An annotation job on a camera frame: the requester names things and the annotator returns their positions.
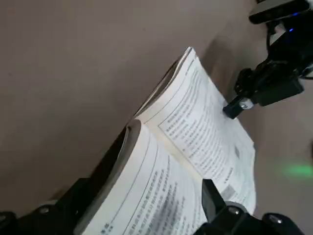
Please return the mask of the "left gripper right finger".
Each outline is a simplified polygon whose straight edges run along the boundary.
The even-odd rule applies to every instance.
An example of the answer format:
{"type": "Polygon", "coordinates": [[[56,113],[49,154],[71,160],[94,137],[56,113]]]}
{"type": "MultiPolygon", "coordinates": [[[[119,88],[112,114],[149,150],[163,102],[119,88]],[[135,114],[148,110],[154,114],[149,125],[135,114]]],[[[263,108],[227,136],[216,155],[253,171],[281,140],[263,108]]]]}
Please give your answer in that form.
{"type": "Polygon", "coordinates": [[[212,180],[203,179],[201,203],[207,221],[197,235],[302,235],[304,232],[289,217],[265,213],[261,219],[249,214],[238,203],[226,203],[212,180]]]}

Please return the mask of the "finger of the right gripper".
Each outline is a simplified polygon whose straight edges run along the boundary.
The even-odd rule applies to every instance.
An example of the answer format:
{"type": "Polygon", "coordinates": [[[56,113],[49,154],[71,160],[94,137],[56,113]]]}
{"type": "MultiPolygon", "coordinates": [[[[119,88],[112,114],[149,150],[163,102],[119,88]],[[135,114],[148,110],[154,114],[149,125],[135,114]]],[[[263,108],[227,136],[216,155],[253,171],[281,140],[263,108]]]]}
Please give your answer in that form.
{"type": "Polygon", "coordinates": [[[244,89],[229,103],[229,117],[235,119],[244,110],[254,105],[267,106],[304,91],[299,79],[289,79],[278,83],[271,82],[264,88],[244,89]]]}
{"type": "Polygon", "coordinates": [[[241,70],[234,85],[236,96],[223,107],[223,112],[241,113],[256,104],[270,105],[269,77],[269,62],[262,62],[253,70],[241,70]]]}

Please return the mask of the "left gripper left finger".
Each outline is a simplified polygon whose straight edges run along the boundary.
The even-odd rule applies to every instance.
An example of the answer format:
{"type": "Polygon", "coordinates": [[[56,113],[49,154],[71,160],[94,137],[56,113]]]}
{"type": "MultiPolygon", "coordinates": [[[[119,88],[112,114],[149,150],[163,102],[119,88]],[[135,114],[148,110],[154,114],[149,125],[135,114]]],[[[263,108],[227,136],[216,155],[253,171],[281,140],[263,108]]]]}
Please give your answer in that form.
{"type": "Polygon", "coordinates": [[[2,235],[73,235],[95,194],[89,178],[80,178],[55,203],[44,204],[17,217],[14,212],[0,212],[2,235]]]}

